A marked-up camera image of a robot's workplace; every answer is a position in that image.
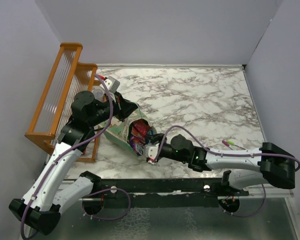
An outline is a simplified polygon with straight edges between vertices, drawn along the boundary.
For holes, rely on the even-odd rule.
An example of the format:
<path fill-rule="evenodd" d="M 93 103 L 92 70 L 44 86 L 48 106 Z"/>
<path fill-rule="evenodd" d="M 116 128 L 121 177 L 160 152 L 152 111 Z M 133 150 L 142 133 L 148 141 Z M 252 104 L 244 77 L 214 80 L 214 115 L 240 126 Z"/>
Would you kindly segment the green illustrated paper bag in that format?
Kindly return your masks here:
<path fill-rule="evenodd" d="M 151 129 L 148 131 L 147 135 L 154 135 L 157 134 L 157 130 L 155 127 L 150 123 L 147 116 L 141 111 L 140 108 L 137 108 L 128 118 L 126 118 L 124 121 L 118 120 L 115 116 L 111 119 L 111 123 L 109 127 L 105 130 L 103 133 L 105 137 L 112 143 L 118 145 L 119 147 L 130 151 L 135 156 L 138 156 L 136 153 L 134 153 L 133 149 L 130 146 L 130 139 L 132 136 L 134 136 L 132 131 L 132 123 L 137 120 L 144 120 L 148 123 L 148 125 L 151 127 Z M 146 145 L 146 136 L 144 137 L 138 137 L 140 139 L 145 140 Z"/>

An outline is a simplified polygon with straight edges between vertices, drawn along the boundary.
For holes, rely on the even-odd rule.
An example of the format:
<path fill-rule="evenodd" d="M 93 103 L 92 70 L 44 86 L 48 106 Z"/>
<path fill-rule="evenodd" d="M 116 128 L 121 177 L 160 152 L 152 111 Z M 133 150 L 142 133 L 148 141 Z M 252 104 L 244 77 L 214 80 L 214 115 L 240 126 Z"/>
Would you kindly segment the purple snack packet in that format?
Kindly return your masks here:
<path fill-rule="evenodd" d="M 138 156 L 142 156 L 144 154 L 146 145 L 144 139 L 132 136 L 129 140 L 129 145 L 131 146 L 133 152 Z"/>

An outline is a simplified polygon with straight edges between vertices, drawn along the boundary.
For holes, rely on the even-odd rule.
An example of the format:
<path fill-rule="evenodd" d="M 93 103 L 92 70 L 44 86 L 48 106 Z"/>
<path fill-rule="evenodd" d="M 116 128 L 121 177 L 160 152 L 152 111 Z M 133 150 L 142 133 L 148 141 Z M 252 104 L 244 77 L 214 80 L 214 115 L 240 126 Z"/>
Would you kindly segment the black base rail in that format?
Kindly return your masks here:
<path fill-rule="evenodd" d="M 103 209 L 218 207 L 219 197 L 247 196 L 248 192 L 222 185 L 221 178 L 101 179 L 93 196 L 84 197 L 88 214 Z"/>

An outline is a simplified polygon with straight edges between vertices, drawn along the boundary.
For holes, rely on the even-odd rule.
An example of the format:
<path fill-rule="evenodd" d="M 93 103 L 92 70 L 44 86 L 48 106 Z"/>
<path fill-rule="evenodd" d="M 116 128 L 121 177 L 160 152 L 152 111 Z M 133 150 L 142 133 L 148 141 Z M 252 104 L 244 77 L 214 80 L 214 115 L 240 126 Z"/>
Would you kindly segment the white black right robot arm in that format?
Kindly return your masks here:
<path fill-rule="evenodd" d="M 187 164 L 196 172 L 224 170 L 219 189 L 226 196 L 263 184 L 295 188 L 294 156 L 271 142 L 254 149 L 218 150 L 195 146 L 181 134 L 167 143 L 161 133 L 150 137 L 143 155 L 152 164 L 167 158 Z"/>

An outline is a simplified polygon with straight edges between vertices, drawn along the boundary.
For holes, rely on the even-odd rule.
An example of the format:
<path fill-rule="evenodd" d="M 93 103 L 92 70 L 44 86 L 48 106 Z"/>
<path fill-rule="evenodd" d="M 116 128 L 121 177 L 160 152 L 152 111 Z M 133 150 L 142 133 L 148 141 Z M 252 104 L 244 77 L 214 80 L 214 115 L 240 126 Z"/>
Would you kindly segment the wooden acrylic display rack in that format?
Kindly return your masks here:
<path fill-rule="evenodd" d="M 25 137 L 52 155 L 61 128 L 71 115 L 74 96 L 92 91 L 100 85 L 95 79 L 98 66 L 80 63 L 83 46 L 77 42 L 63 42 L 51 68 L 42 95 Z"/>

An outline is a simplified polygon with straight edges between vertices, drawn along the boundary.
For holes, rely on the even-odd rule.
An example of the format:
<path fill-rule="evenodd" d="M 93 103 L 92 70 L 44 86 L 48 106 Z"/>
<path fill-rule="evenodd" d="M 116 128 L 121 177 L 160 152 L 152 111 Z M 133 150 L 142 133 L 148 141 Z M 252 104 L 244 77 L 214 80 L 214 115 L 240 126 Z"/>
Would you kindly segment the green capped marker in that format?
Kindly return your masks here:
<path fill-rule="evenodd" d="M 238 148 L 240 148 L 240 149 L 242 149 L 242 150 L 247 150 L 247 148 L 245 148 L 245 147 L 243 147 L 243 146 L 241 146 L 241 145 L 238 145 L 238 144 L 234 143 L 233 141 L 226 140 L 225 142 L 226 142 L 227 144 L 231 145 L 231 146 L 238 147 Z"/>

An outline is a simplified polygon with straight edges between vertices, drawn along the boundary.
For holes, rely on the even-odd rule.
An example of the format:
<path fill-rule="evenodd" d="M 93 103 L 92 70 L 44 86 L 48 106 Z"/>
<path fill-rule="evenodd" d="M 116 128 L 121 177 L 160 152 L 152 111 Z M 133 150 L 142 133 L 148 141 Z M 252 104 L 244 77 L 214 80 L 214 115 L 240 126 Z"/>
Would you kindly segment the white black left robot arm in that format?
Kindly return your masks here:
<path fill-rule="evenodd" d="M 21 222 L 20 233 L 25 240 L 24 226 L 49 235 L 60 221 L 62 212 L 81 197 L 96 197 L 101 190 L 98 182 L 85 176 L 62 193 L 58 189 L 74 162 L 87 145 L 103 134 L 113 117 L 125 120 L 138 105 L 124 99 L 119 92 L 109 94 L 105 102 L 95 99 L 92 92 L 77 93 L 71 104 L 71 115 L 61 129 L 54 151 L 33 186 L 22 198 L 14 198 L 9 210 Z"/>

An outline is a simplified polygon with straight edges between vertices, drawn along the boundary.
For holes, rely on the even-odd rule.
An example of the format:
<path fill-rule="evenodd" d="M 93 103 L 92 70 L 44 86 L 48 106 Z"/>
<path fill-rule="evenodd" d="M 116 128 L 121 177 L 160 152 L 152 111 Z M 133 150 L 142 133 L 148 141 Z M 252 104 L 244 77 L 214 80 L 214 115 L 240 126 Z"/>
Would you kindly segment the red snack packet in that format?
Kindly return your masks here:
<path fill-rule="evenodd" d="M 136 137 L 145 137 L 150 129 L 146 121 L 139 119 L 132 123 L 131 133 Z"/>

